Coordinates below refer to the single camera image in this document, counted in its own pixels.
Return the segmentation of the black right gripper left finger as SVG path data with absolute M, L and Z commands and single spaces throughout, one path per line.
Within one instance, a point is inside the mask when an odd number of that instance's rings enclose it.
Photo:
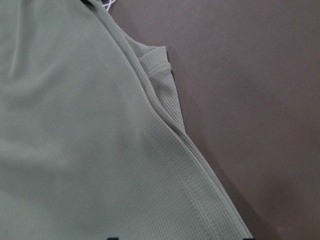
M 109 236 L 107 240 L 120 240 L 119 236 Z

